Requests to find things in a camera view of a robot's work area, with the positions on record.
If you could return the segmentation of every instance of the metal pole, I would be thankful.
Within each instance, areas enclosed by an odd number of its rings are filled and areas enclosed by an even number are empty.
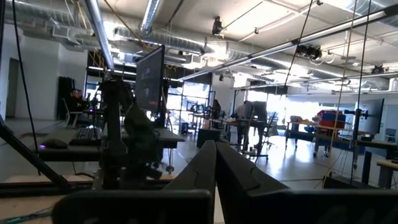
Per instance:
[[[318,32],[314,32],[312,34],[306,35],[305,37],[302,37],[301,40],[299,39],[295,39],[292,41],[288,41],[284,44],[280,44],[277,45],[275,47],[271,47],[268,49],[264,49],[264,50],[260,50],[258,52],[254,52],[252,54],[246,55],[244,57],[238,58],[236,60],[232,60],[229,62],[226,62],[224,64],[215,66],[213,68],[209,68],[209,69],[204,69],[202,71],[196,72],[194,74],[188,75],[186,77],[182,77],[179,78],[178,80],[188,80],[190,78],[195,78],[198,77],[200,75],[204,75],[210,72],[215,72],[224,68],[228,68],[231,67],[233,65],[240,65],[240,64],[244,64],[248,61],[254,60],[256,58],[259,57],[263,57],[263,56],[267,56],[267,55],[271,55],[277,52],[282,52],[291,48],[294,48],[297,45],[297,42],[300,41],[300,45],[305,45],[308,44],[310,42],[313,42],[314,40],[318,40],[318,39],[322,39],[325,37],[329,37],[331,35],[335,35],[338,34],[340,32],[344,32],[346,30],[350,30],[351,29],[351,23],[353,22],[354,26],[353,29],[361,27],[365,24],[368,23],[372,23],[372,22],[377,22],[380,21],[381,19],[385,19],[391,16],[394,16],[398,13],[398,4],[395,4],[393,6],[389,6],[387,8],[384,8],[380,11],[374,12],[372,14],[369,15],[369,22],[367,21],[368,15],[366,16],[361,16],[358,18],[355,18],[354,20],[349,20],[346,22],[343,22],[341,24],[335,25],[333,27],[330,28],[326,28],[323,29],[321,31]]]

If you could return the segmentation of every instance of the black monitor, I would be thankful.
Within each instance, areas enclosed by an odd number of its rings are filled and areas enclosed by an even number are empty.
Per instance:
[[[164,45],[137,62],[136,101],[140,108],[160,112],[164,76]]]
[[[359,121],[359,130],[377,134],[380,132],[381,116],[384,99],[364,100],[359,103],[359,108],[366,116]]]

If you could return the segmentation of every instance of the keyboard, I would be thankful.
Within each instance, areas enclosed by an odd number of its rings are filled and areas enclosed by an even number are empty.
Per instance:
[[[100,135],[95,136],[94,128],[80,128],[73,139],[69,142],[70,146],[98,146],[101,142]]]

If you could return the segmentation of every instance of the silver duct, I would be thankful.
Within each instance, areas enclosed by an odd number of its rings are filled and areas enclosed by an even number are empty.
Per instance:
[[[155,21],[159,3],[160,0],[148,0],[147,9],[145,10],[145,15],[139,28],[142,35],[148,35],[152,31],[152,24]]]
[[[6,9],[9,11],[10,9],[12,9],[11,0],[6,0],[6,3]],[[50,9],[48,7],[33,5],[25,2],[16,2],[16,10],[18,14],[40,18],[45,21],[48,21],[51,18],[61,25],[76,27],[79,29],[84,27],[84,22],[81,17],[78,17],[78,19],[75,19],[75,21],[73,22],[72,17],[69,15],[69,13],[67,13],[66,10],[60,10],[62,8],[65,8],[65,5],[56,6],[53,2],[52,7],[53,8]],[[131,18],[123,19],[125,19],[125,22],[129,24],[130,28],[136,34],[140,33],[138,20]],[[91,29],[88,19],[84,17],[84,20],[88,26],[88,29]],[[103,20],[120,24],[121,27],[115,30],[116,34],[137,42],[137,39],[125,27],[123,27],[123,25],[115,18],[114,15],[103,12]],[[247,55],[262,50],[259,47],[230,42],[227,40],[216,40],[212,37],[207,37],[205,34],[199,34],[187,30],[181,30],[178,28],[173,28],[172,32],[157,28],[154,29],[149,35],[142,38],[144,42],[148,44],[164,44],[171,49],[177,49],[195,54],[213,54],[224,52],[230,57],[230,60],[233,58],[239,58],[242,55]],[[254,60],[252,63],[258,63],[259,65],[269,67],[271,70],[276,70],[288,69],[291,61],[291,55],[276,53]],[[307,74],[312,74],[316,78],[336,78],[342,76],[343,74],[342,68],[334,67],[325,63],[316,66],[312,63],[309,63],[309,61],[304,58],[298,58],[295,61],[295,64],[295,67],[299,68],[301,72],[305,73],[307,71]],[[347,77],[355,75],[360,74],[358,72],[350,70],[346,71]],[[374,78],[372,80],[369,80],[368,83],[373,85],[374,88],[378,88],[380,90],[387,90],[389,86],[388,80],[384,78]]]
[[[87,35],[77,35],[76,40],[77,42],[79,42],[79,44],[84,45],[89,49],[100,48],[100,45],[98,41],[96,41],[95,37],[90,37]],[[119,49],[123,53],[135,54],[140,57],[143,57],[147,54],[147,52],[142,47],[125,40],[109,41],[109,44]],[[183,55],[169,53],[165,54],[165,60],[174,64],[184,64],[187,62],[187,59]]]
[[[359,16],[367,15],[370,0],[345,0],[345,1],[327,0],[325,2],[331,6],[335,6],[352,13],[354,11],[355,1],[358,1],[356,3],[356,14]],[[386,7],[395,4],[397,4],[396,0],[376,0],[376,1],[372,0],[371,13],[376,12],[378,10],[382,10]],[[398,16],[392,16],[390,18],[383,19],[381,22],[393,27],[398,27]]]
[[[90,22],[93,25],[95,36],[101,46],[102,53],[105,58],[107,67],[114,69],[113,58],[108,45],[108,38],[105,33],[104,22],[102,21],[100,6],[97,0],[84,0],[84,8],[90,17]]]

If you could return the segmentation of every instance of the hanging wire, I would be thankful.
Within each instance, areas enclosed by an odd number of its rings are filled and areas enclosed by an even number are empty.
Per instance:
[[[354,11],[353,11],[353,16],[352,16],[352,20],[351,20],[351,27],[349,28],[349,38],[348,38],[346,62],[344,64],[343,78],[342,78],[343,81],[345,79],[345,75],[346,75],[346,71],[347,71],[349,48],[351,47],[351,38],[352,38],[352,34],[353,34],[354,19],[355,19],[355,15],[356,15],[357,3],[358,3],[358,0],[355,0]],[[330,140],[330,149],[329,149],[329,155],[330,156],[329,156],[329,160],[328,160],[329,164],[330,164],[330,161],[331,161],[331,154],[333,152],[333,141],[334,141],[335,136],[336,136],[336,125],[337,125],[337,121],[338,121],[338,113],[339,113],[339,108],[340,108],[340,103],[341,103],[341,96],[342,96],[342,92],[343,92],[343,85],[344,85],[344,82],[341,82],[340,92],[339,92],[339,97],[338,97],[338,104],[337,104],[337,112],[336,112],[336,117],[335,117],[335,125],[333,126],[333,131],[332,131],[331,140]],[[341,154],[339,154],[339,156],[337,157],[336,161],[334,163],[332,163],[332,165],[329,166],[328,170],[326,171],[325,176],[327,176],[329,174],[329,172],[331,171],[332,167],[336,164],[336,162],[338,161],[340,156],[341,156]],[[321,180],[321,182],[323,182],[322,188],[324,188],[325,187],[325,181]]]

